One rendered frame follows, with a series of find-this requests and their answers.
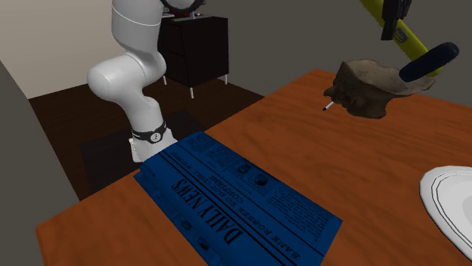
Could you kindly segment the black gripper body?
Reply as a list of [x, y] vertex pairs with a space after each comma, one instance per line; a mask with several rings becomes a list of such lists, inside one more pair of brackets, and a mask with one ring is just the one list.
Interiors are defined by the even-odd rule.
[[383, 0], [382, 19], [384, 21], [404, 19], [411, 3], [412, 0]]

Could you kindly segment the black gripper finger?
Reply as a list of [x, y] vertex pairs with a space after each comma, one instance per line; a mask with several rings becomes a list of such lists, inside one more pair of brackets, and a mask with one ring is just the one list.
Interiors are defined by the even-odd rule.
[[381, 33], [380, 39], [382, 41], [393, 40], [398, 19], [396, 17], [391, 17], [383, 20], [383, 30]]

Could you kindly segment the brown rock-shaped bowl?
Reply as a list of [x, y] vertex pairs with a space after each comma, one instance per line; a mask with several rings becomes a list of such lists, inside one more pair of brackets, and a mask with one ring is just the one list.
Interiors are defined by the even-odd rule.
[[332, 86], [323, 95], [352, 116], [381, 119], [392, 99], [426, 91], [434, 83], [435, 79], [427, 76], [405, 82], [397, 68], [381, 66], [375, 60], [349, 60], [340, 64]]

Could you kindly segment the brown wooden table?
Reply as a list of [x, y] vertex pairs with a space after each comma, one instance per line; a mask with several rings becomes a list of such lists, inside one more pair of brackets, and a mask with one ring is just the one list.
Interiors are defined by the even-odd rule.
[[[313, 70], [267, 97], [220, 80], [195, 98], [173, 81], [146, 92], [340, 217], [322, 266], [472, 266], [418, 194], [428, 170], [472, 166], [472, 108], [416, 94], [380, 120], [323, 111], [333, 77]], [[43, 266], [206, 266], [132, 174], [91, 192], [79, 145], [125, 128], [118, 106], [85, 85], [31, 103], [79, 197], [36, 228]]]

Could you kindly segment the white plate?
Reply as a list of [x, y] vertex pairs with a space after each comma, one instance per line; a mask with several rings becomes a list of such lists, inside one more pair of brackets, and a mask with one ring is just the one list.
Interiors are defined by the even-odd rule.
[[472, 167], [431, 169], [419, 182], [419, 195], [439, 230], [472, 261]]

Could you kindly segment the black cabinet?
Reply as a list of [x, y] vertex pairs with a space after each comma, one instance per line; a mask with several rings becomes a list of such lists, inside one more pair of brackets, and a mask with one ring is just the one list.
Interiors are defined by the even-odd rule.
[[158, 51], [166, 61], [164, 79], [189, 88], [229, 74], [228, 19], [196, 15], [205, 0], [161, 0], [176, 17], [162, 19]]

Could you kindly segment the blue newspaper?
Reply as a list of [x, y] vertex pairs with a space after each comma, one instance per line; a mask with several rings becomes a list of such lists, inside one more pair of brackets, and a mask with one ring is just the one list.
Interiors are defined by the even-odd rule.
[[202, 131], [135, 179], [208, 266], [321, 266], [342, 224]]

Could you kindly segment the dark robot stand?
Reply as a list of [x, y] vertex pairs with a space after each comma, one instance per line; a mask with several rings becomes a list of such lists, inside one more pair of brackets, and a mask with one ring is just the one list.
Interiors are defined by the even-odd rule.
[[[170, 126], [176, 140], [206, 129], [186, 110], [165, 115], [164, 120]], [[138, 169], [139, 163], [132, 159], [129, 144], [131, 137], [131, 129], [125, 128], [80, 145], [82, 163], [91, 194]]]

